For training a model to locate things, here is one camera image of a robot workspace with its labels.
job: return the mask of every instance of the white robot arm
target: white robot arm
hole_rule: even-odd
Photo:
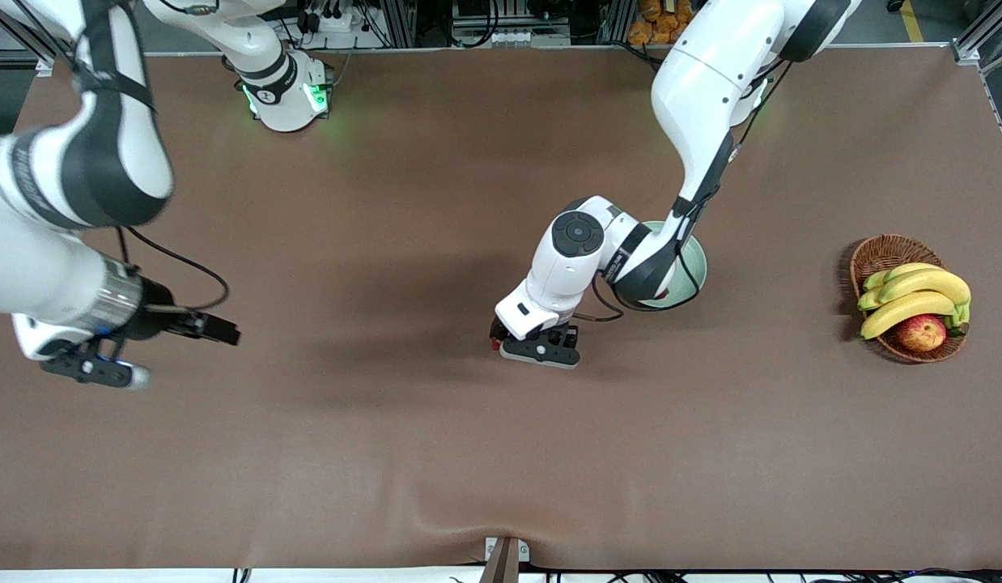
[[[285,0],[145,0],[157,19],[215,45],[242,79],[256,117],[276,132],[295,132],[328,113],[325,63],[286,49],[258,18]]]
[[[603,196],[576,200],[537,246],[530,273],[497,304],[490,337],[505,358],[578,365],[574,310],[596,275],[624,307],[659,299],[681,246],[719,188],[734,152],[730,126],[760,102],[781,58],[807,60],[839,33],[860,0],[708,0],[652,82],[652,110],[684,165],[663,228],[652,231]]]
[[[0,0],[2,10],[73,45],[82,106],[71,121],[0,137],[0,313],[23,354],[80,382],[143,388],[117,359],[158,332],[237,343],[233,325],[171,310],[167,288],[102,255],[83,229],[153,220],[174,186],[127,0]],[[111,357],[98,354],[113,340]]]

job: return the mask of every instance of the brown tabletop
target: brown tabletop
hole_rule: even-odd
[[[230,280],[242,344],[134,344],[131,395],[42,374],[0,315],[0,568],[456,564],[490,535],[553,568],[1002,568],[1002,140],[948,49],[794,67],[697,228],[703,294],[583,325],[575,372],[487,329],[569,200],[666,212],[640,61],[360,55],[292,135],[215,59],[149,66],[178,187],[143,230]],[[75,103],[38,80],[20,125]],[[840,257],[880,232],[974,288],[952,361],[850,340]]]

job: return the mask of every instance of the bunch of bananas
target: bunch of bananas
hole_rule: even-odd
[[[929,263],[904,263],[872,273],[865,280],[865,294],[857,302],[860,311],[875,311],[861,326],[861,336],[870,341],[916,315],[942,315],[952,336],[964,335],[970,317],[972,294],[962,277]]]

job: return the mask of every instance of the yellow line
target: yellow line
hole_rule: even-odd
[[[912,43],[923,43],[922,29],[919,28],[919,20],[915,18],[915,8],[912,8],[912,0],[904,0],[904,5],[900,7],[900,18],[904,19],[904,28],[907,29],[907,38]]]

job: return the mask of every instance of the wicker basket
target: wicker basket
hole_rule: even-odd
[[[934,253],[932,248],[909,236],[900,234],[880,234],[863,240],[854,248],[850,258],[850,280],[853,282],[853,293],[857,299],[865,293],[865,279],[879,270],[894,268],[897,265],[911,262],[932,263],[943,268],[944,261]],[[876,339],[886,351],[906,362],[941,362],[951,358],[965,344],[965,337],[948,337],[944,344],[936,349],[916,353],[904,348],[896,335],[883,335]]]

